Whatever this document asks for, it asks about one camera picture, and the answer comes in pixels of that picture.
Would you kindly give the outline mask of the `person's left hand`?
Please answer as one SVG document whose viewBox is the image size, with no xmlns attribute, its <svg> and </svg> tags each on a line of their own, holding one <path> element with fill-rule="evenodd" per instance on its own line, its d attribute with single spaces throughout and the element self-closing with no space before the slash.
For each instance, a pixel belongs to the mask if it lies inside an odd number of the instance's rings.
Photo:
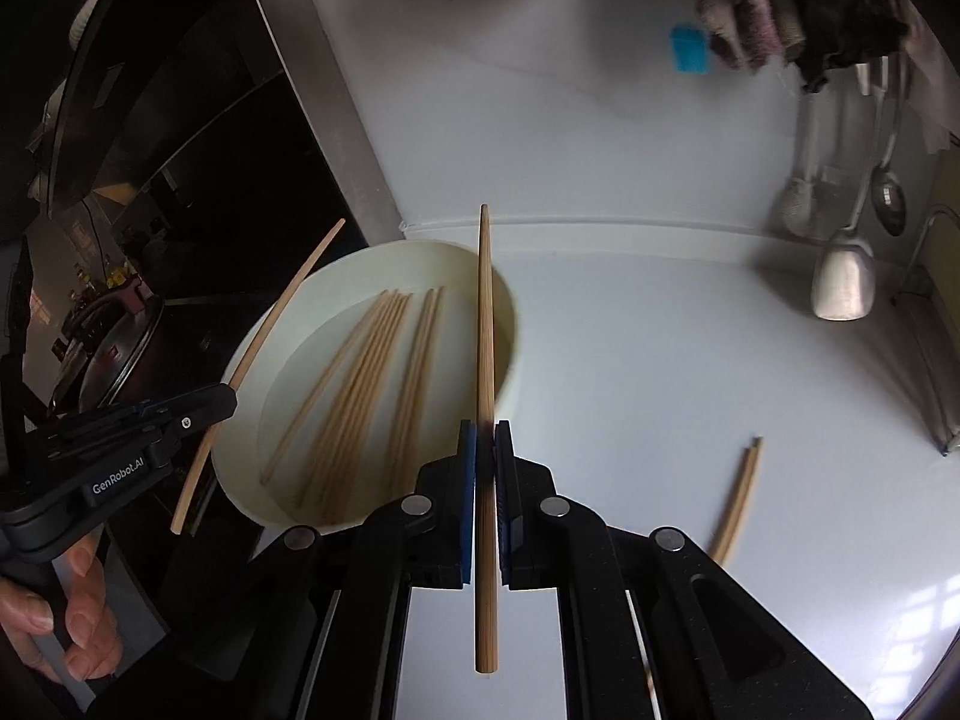
<svg viewBox="0 0 960 720">
<path fill-rule="evenodd" d="M 103 564 L 96 557 L 98 543 L 99 533 L 88 533 L 64 554 L 70 578 L 65 610 L 70 647 L 65 652 L 65 667 L 78 681 L 114 673 L 124 653 L 116 618 L 106 603 Z M 53 612 L 44 598 L 3 578 L 2 629 L 23 665 L 60 683 L 34 644 L 34 637 L 53 633 Z"/>
</svg>

